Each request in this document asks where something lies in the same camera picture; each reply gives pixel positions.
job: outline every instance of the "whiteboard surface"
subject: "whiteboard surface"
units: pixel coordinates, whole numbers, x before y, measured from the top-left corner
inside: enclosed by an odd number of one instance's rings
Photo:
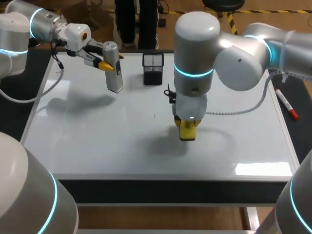
[[[196,140],[185,142],[163,94],[167,83],[174,89],[174,55],[164,56],[161,86],[143,85],[142,54],[124,57],[124,86],[115,94],[107,90],[104,72],[84,65],[81,58],[58,55],[64,77],[35,103],[21,140],[56,178],[288,181],[298,168],[272,84],[257,110],[206,115]],[[57,63],[50,64],[44,90],[59,77]],[[253,107],[264,80],[252,90],[236,92],[215,72],[207,110]]]

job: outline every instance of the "pen holder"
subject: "pen holder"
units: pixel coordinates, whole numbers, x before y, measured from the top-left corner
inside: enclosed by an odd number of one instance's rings
[[[162,85],[163,53],[143,54],[144,85]]]

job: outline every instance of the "red marker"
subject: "red marker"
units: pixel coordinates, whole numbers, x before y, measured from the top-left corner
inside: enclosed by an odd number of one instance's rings
[[[279,89],[275,89],[275,93],[276,95],[279,97],[279,99],[281,99],[282,103],[286,106],[287,110],[289,111],[289,113],[292,115],[292,118],[294,120],[298,120],[299,116],[297,115],[296,111],[294,111],[294,109],[292,108],[292,106],[289,104],[289,102],[287,101],[287,99],[284,97],[284,95],[282,94],[282,92]]]

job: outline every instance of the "blue led ring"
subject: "blue led ring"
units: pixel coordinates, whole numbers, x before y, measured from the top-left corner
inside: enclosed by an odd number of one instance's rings
[[[44,225],[42,226],[42,228],[40,229],[40,231],[37,234],[42,234],[44,232],[44,230],[46,229],[46,227],[48,226],[49,222],[51,221],[51,218],[53,216],[53,213],[55,211],[55,207],[57,205],[57,199],[58,199],[58,187],[57,187],[57,182],[55,181],[53,175],[50,173],[53,183],[54,183],[54,202],[52,205],[52,209],[50,211],[50,214],[47,218],[47,220],[45,221]]]
[[[291,194],[291,201],[292,201],[292,207],[296,213],[296,215],[298,216],[299,220],[301,221],[301,223],[303,224],[303,226],[306,227],[306,229],[308,229],[308,231],[310,233],[312,233],[312,229],[308,226],[308,224],[303,220],[303,218],[301,217],[301,215],[299,214],[299,211],[296,208],[296,205],[294,204],[294,200],[293,200],[293,179],[291,181],[291,187],[290,187],[290,194]]]
[[[185,75],[185,76],[187,76],[187,77],[204,77],[204,76],[210,74],[210,73],[213,71],[213,69],[211,69],[210,71],[208,71],[208,72],[206,72],[206,73],[202,73],[202,74],[189,74],[189,73],[186,73],[186,72],[182,72],[180,69],[178,69],[178,68],[176,67],[176,65],[175,65],[175,69],[176,69],[177,72],[179,72],[179,73],[181,73],[182,75]]]
[[[33,38],[35,38],[35,39],[36,39],[36,37],[33,35],[33,32],[31,31],[31,24],[32,24],[32,22],[33,22],[33,19],[34,19],[35,14],[36,14],[38,11],[40,11],[40,10],[43,10],[43,8],[37,9],[37,10],[33,13],[33,15],[31,16],[31,18],[30,18],[30,20],[29,20],[30,35],[31,35]]]
[[[244,37],[247,37],[247,38],[256,38],[257,40],[259,40],[260,42],[262,42],[263,44],[265,44],[265,46],[268,48],[269,52],[270,52],[270,62],[272,61],[272,50],[271,48],[269,47],[269,45],[267,44],[267,42],[262,39],[262,38],[258,38],[256,36],[253,36],[253,35],[245,35]]]
[[[0,51],[4,51],[6,53],[15,54],[15,55],[26,54],[28,52],[28,50],[26,50],[26,51],[10,51],[10,50],[4,50],[4,49],[0,49]]]

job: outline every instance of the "legs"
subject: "legs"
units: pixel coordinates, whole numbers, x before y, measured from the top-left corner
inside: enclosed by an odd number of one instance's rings
[[[158,24],[158,0],[139,0],[139,49],[155,49],[158,45],[156,34]],[[125,46],[133,46],[135,40],[135,5],[134,0],[115,0],[117,30]]]
[[[139,49],[155,49],[158,44],[156,34],[158,24],[158,0],[140,1],[140,36]]]
[[[135,4],[134,0],[115,0],[117,30],[124,44],[132,44],[135,35]]]

